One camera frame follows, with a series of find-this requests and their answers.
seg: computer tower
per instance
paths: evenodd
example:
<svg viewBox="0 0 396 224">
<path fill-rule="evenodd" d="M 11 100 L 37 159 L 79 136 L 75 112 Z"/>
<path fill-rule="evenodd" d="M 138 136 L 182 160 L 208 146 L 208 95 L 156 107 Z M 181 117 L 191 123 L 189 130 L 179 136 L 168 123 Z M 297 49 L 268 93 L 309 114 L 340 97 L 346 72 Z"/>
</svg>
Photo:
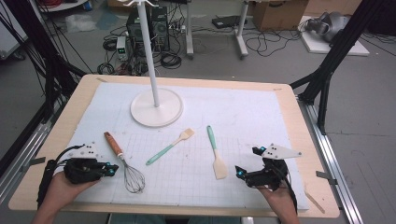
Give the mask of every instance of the computer tower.
<svg viewBox="0 0 396 224">
<path fill-rule="evenodd" d="M 171 2 L 171 3 L 187 4 L 187 0 L 163 0 L 163 1 Z"/>
<path fill-rule="evenodd" d="M 154 35 L 152 33 L 152 23 L 151 23 L 148 7 L 146 7 L 146 15 L 148 20 L 148 33 L 150 39 L 152 39 Z M 140 26 L 140 18 L 139 18 L 139 13 L 137 11 L 137 7 L 132 7 L 131 13 L 129 14 L 128 17 L 128 21 L 126 22 L 126 29 L 128 30 L 128 35 L 130 37 L 133 48 L 136 44 L 143 43 L 142 28 Z"/>
<path fill-rule="evenodd" d="M 169 51 L 169 30 L 166 7 L 153 7 L 151 11 L 152 29 L 154 33 L 155 51 Z"/>
</svg>

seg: grid paper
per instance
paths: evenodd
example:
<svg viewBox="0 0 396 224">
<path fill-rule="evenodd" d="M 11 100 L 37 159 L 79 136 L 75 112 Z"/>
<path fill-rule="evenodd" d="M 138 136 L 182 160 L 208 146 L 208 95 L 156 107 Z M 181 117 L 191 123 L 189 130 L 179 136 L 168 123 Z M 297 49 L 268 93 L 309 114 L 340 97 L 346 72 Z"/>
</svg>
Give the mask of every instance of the grid paper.
<svg viewBox="0 0 396 224">
<path fill-rule="evenodd" d="M 115 176 L 104 177 L 81 193 L 76 201 L 269 208 L 256 189 L 235 176 L 234 166 L 248 172 L 258 171 L 262 169 L 262 158 L 252 153 L 252 147 L 268 147 L 271 143 L 290 147 L 273 92 L 166 86 L 180 95 L 183 114 L 167 127 L 149 128 L 138 124 L 130 113 L 132 100 L 149 89 L 149 85 L 101 83 L 96 90 L 69 146 L 94 142 L 100 154 L 98 160 L 115 163 L 120 169 Z M 225 179 L 215 178 L 215 157 L 207 125 L 212 126 L 219 154 L 228 166 Z M 188 128 L 195 131 L 192 137 L 146 166 L 149 158 Z M 125 189 L 122 163 L 106 142 L 104 132 L 113 135 L 124 151 L 125 160 L 145 176 L 143 193 L 132 194 Z M 286 162 L 298 208 L 308 209 L 296 162 L 294 159 Z"/>
</svg>

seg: wooden table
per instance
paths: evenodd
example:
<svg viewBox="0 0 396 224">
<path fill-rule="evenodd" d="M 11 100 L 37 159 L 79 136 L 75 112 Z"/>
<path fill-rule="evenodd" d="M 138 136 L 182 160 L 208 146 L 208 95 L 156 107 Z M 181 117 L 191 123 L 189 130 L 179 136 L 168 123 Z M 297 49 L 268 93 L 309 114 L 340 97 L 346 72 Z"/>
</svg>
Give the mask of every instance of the wooden table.
<svg viewBox="0 0 396 224">
<path fill-rule="evenodd" d="M 76 91 L 57 120 L 48 139 L 40 149 L 37 157 L 47 160 L 56 158 L 69 143 L 78 123 L 88 107 L 96 88 L 102 82 L 149 84 L 148 77 L 115 77 L 87 75 L 79 83 Z M 199 80 L 183 78 L 157 78 L 159 85 L 182 87 L 224 88 L 254 91 L 273 91 L 276 94 L 283 114 L 291 147 L 303 152 L 297 161 L 304 181 L 305 194 L 310 209 L 299 213 L 299 217 L 338 217 L 338 205 L 332 194 L 328 180 L 316 176 L 316 171 L 323 172 L 317 151 L 306 127 L 302 112 L 289 85 L 271 83 L 251 83 L 235 81 Z M 44 171 L 45 163 L 30 167 L 26 176 L 9 202 L 12 210 L 36 210 L 36 195 Z M 196 216 L 239 216 L 239 217 L 274 217 L 275 214 L 264 209 L 236 209 L 181 207 L 158 205 L 131 205 L 114 203 L 72 203 L 64 211 L 138 213 L 165 215 Z"/>
</svg>

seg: white desk leg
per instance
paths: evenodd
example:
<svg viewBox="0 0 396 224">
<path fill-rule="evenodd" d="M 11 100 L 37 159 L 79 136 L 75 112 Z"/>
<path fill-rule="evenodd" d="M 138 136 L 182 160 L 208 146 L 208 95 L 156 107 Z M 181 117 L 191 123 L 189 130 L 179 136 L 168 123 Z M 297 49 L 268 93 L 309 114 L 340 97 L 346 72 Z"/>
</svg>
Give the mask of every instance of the white desk leg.
<svg viewBox="0 0 396 224">
<path fill-rule="evenodd" d="M 236 40 L 238 42 L 239 48 L 241 49 L 241 59 L 248 56 L 247 46 L 245 45 L 244 38 L 242 37 L 242 31 L 244 30 L 245 19 L 248 13 L 248 1 L 244 1 L 242 5 L 241 18 L 239 21 L 238 30 L 235 30 Z"/>
<path fill-rule="evenodd" d="M 241 217 L 241 224 L 254 224 L 253 217 Z"/>
<path fill-rule="evenodd" d="M 187 26 L 186 26 L 186 49 L 187 56 L 192 59 L 194 57 L 194 48 L 192 46 L 192 30 L 191 30 L 191 0 L 187 1 Z"/>
</svg>

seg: cardboard box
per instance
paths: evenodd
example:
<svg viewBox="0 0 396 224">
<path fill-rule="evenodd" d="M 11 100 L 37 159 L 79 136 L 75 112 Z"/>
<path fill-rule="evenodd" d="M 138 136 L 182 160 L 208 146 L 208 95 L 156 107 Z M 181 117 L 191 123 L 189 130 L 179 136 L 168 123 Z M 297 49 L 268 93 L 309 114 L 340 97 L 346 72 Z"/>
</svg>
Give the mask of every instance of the cardboard box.
<svg viewBox="0 0 396 224">
<path fill-rule="evenodd" d="M 305 10 L 307 16 L 320 16 L 323 12 L 340 12 L 353 15 L 361 0 L 310 0 Z"/>
<path fill-rule="evenodd" d="M 260 31 L 297 30 L 309 0 L 270 1 L 258 3 L 253 23 Z"/>
<path fill-rule="evenodd" d="M 128 2 L 119 2 L 117 0 L 107 0 L 107 6 L 110 8 L 112 12 L 115 13 L 130 13 L 132 11 L 132 7 L 126 7 L 124 4 L 128 4 Z"/>
</svg>

